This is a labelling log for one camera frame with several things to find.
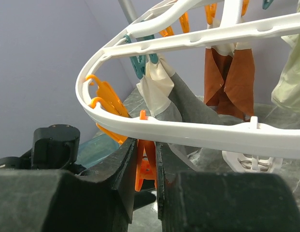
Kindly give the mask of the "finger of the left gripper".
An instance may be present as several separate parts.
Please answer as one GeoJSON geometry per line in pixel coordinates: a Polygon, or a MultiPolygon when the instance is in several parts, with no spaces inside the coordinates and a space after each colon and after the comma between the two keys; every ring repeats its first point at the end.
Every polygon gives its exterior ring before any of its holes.
{"type": "Polygon", "coordinates": [[[153,192],[155,192],[153,189],[146,189],[135,192],[133,210],[135,211],[137,209],[150,205],[151,203],[154,203],[157,197],[153,192]]]}

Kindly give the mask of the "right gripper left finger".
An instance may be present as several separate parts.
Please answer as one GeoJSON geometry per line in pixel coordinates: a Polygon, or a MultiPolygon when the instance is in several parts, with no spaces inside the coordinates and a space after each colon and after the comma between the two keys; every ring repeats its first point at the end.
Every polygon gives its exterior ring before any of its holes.
{"type": "Polygon", "coordinates": [[[101,163],[65,170],[0,170],[0,232],[125,232],[132,222],[137,140],[101,163]]]}

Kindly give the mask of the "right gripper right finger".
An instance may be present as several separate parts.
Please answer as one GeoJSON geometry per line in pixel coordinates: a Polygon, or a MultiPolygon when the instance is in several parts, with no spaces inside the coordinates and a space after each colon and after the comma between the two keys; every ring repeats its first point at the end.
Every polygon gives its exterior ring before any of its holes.
{"type": "Polygon", "coordinates": [[[300,232],[300,210],[276,174],[196,172],[156,144],[158,218],[165,232],[300,232]]]}

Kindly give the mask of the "orange front clip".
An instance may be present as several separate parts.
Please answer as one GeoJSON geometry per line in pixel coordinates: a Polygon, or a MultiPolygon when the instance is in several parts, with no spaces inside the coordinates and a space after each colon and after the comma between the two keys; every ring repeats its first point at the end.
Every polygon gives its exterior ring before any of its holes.
{"type": "Polygon", "coordinates": [[[144,180],[153,180],[157,188],[156,146],[153,141],[138,140],[135,190],[140,191],[144,180]]]}

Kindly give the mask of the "white oval clip hanger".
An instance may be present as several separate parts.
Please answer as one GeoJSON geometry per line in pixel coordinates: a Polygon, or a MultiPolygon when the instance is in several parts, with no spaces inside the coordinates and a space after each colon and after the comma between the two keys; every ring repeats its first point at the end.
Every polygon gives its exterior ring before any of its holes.
{"type": "Polygon", "coordinates": [[[258,123],[219,126],[184,122],[126,118],[106,112],[101,106],[90,107],[90,81],[87,76],[111,58],[156,52],[176,51],[201,46],[252,41],[300,33],[300,13],[238,23],[240,0],[226,1],[223,18],[227,24],[165,38],[126,44],[125,35],[140,38],[155,34],[174,23],[190,9],[208,5],[207,0],[164,0],[147,10],[104,47],[81,69],[75,86],[76,97],[86,113],[104,128],[131,138],[249,154],[252,156],[300,160],[300,130],[282,130],[258,123]]]}

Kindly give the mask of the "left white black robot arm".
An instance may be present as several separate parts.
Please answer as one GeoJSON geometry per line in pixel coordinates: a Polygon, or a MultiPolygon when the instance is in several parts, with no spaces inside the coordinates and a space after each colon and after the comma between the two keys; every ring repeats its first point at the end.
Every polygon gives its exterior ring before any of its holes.
{"type": "Polygon", "coordinates": [[[90,168],[76,164],[79,139],[79,130],[69,125],[39,128],[28,152],[0,159],[0,213],[105,214],[119,207],[131,215],[156,200],[134,189],[136,139],[127,138],[90,168]]]}

